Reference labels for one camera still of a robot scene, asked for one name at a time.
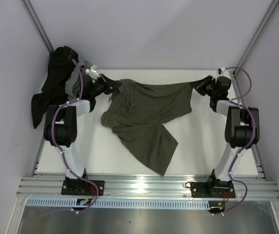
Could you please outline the olive green shorts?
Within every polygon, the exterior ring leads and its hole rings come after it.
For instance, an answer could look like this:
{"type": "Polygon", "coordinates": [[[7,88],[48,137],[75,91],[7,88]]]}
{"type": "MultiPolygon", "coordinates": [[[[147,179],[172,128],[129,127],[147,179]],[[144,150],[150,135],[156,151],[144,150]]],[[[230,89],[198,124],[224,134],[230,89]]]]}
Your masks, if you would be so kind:
{"type": "Polygon", "coordinates": [[[164,124],[192,112],[192,83],[152,85],[131,79],[120,83],[101,124],[140,163],[163,176],[178,145],[164,124]]]}

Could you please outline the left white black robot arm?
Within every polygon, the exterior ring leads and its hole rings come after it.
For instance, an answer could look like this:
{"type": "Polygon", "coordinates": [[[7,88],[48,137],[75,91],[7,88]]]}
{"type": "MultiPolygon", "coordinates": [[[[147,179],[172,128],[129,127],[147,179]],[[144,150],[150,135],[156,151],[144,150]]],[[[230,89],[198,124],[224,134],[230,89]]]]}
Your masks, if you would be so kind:
{"type": "Polygon", "coordinates": [[[44,139],[59,150],[66,168],[65,177],[74,179],[72,189],[79,195],[88,192],[89,182],[75,146],[78,135],[77,117],[94,110],[97,96],[109,95],[122,85],[120,81],[109,79],[103,74],[97,79],[90,78],[87,83],[82,79],[81,90],[76,99],[61,105],[48,106],[43,131],[44,139]]]}

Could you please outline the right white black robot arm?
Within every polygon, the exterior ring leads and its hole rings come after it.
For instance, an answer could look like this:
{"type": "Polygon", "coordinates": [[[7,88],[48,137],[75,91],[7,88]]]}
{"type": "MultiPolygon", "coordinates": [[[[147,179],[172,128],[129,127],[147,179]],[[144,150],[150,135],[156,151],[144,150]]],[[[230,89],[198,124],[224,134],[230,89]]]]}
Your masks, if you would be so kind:
{"type": "Polygon", "coordinates": [[[259,141],[259,110],[235,103],[228,98],[231,80],[225,76],[207,76],[190,83],[200,95],[210,97],[210,108],[226,117],[224,139],[226,147],[222,158],[212,170],[206,184],[206,191],[216,197],[233,181],[232,173],[236,163],[259,141]]]}

